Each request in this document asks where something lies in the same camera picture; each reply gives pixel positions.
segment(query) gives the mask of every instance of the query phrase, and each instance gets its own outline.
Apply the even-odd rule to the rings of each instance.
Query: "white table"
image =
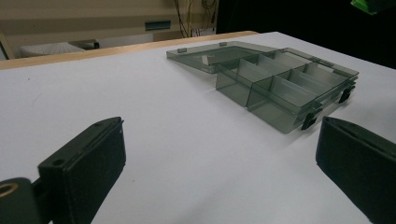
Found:
[[[291,47],[360,72],[331,116],[396,142],[396,71],[269,33],[227,39]],[[124,170],[93,223],[369,223],[315,161],[320,123],[283,134],[166,59],[206,41],[0,71],[0,180],[37,165],[101,119],[121,116]]]

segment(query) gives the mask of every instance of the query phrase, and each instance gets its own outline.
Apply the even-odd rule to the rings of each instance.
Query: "clear plastic box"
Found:
[[[217,73],[216,89],[282,133],[309,128],[348,99],[358,72],[296,49],[226,42],[167,51],[171,60]]]

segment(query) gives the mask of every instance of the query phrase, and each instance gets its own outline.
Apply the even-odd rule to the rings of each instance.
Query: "wooden table edge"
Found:
[[[198,36],[191,38],[150,42],[145,44],[136,44],[136,45],[122,46],[122,47],[115,47],[108,49],[93,49],[82,52],[71,52],[65,54],[54,54],[54,55],[39,56],[32,58],[13,59],[13,60],[0,61],[0,70],[40,65],[46,63],[61,63],[61,62],[68,62],[74,60],[103,57],[114,54],[136,52],[145,49],[156,49],[167,46],[190,44],[190,43],[209,41],[209,40],[228,39],[228,38],[240,37],[245,35],[256,35],[256,34],[257,33],[253,31],[243,31],[243,32],[221,34],[221,35],[205,35],[205,36]]]

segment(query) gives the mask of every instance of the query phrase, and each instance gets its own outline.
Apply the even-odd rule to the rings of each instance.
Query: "white tabletop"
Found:
[[[395,70],[280,33],[231,40],[359,71],[331,117],[396,142]],[[36,180],[55,150],[121,116],[127,163],[93,223],[369,223],[316,165],[320,122],[280,133],[216,91],[216,76],[166,59],[219,42],[0,71],[0,180]]]

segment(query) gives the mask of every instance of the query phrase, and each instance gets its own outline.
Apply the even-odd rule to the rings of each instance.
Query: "dark background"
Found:
[[[217,33],[237,31],[277,31],[396,69],[396,7],[372,16],[350,0],[219,1]]]

